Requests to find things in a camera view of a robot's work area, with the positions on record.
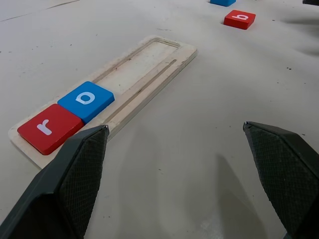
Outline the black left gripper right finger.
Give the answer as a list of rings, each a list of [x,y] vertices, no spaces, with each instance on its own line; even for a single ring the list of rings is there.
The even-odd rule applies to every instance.
[[[298,134],[247,121],[243,125],[260,182],[292,239],[319,237],[319,155]]]

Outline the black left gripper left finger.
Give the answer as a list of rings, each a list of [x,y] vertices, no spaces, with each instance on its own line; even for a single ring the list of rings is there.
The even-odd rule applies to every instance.
[[[2,239],[82,239],[100,188],[107,125],[68,138],[0,226]]]

